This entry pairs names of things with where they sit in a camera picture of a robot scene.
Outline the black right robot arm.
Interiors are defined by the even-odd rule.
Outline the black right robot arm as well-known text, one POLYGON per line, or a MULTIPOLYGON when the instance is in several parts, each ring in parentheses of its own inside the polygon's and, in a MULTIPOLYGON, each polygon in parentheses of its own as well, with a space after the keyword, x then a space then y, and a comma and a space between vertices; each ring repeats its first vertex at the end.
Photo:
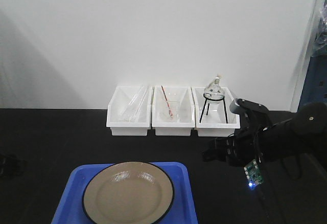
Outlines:
POLYGON ((273 162, 326 147, 326 103, 307 104, 279 123, 272 123, 270 110, 264 105, 240 98, 233 100, 230 111, 244 117, 247 126, 211 140, 203 161, 244 167, 254 159, 273 162))

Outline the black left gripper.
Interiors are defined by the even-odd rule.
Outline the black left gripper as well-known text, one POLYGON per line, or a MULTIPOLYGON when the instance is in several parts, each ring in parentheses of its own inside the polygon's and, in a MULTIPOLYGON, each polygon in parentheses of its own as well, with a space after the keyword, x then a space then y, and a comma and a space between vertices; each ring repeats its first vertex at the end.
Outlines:
POLYGON ((1 177, 20 176, 26 169, 26 161, 13 154, 1 153, 1 177))

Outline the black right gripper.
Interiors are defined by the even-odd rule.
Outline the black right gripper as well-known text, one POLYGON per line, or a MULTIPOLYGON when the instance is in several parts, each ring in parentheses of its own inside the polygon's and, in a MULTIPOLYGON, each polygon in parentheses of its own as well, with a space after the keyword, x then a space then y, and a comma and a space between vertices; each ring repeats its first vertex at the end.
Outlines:
POLYGON ((245 167, 256 157, 252 132, 240 132, 228 138, 214 138, 208 142, 208 148, 202 153, 204 162, 217 160, 233 167, 245 167))

